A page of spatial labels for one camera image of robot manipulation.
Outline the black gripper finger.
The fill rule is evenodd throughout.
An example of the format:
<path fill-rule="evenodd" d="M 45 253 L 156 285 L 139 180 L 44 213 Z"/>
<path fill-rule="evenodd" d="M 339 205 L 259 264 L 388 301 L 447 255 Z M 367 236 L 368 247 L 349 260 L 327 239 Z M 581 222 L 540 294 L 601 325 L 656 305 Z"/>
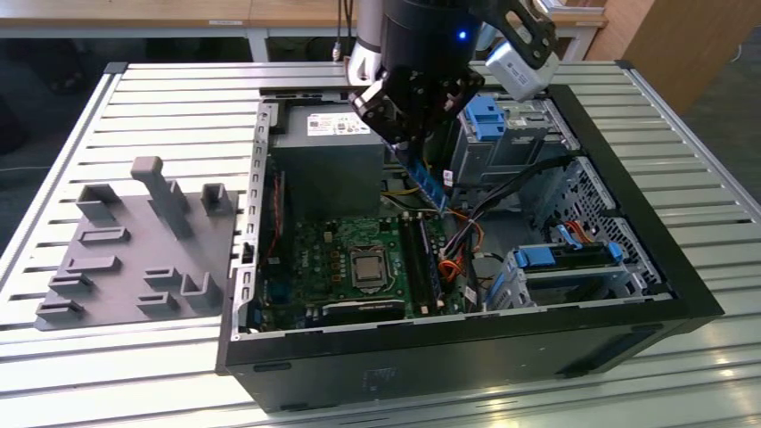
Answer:
<path fill-rule="evenodd" d="M 451 122 L 464 110 L 484 85 L 484 77 L 467 66 L 453 78 L 435 82 L 429 87 L 425 107 L 425 133 Z"/>
<path fill-rule="evenodd" d="M 367 89 L 349 96 L 355 113 L 391 147 L 424 144 L 427 87 L 423 73 L 381 73 Z"/>

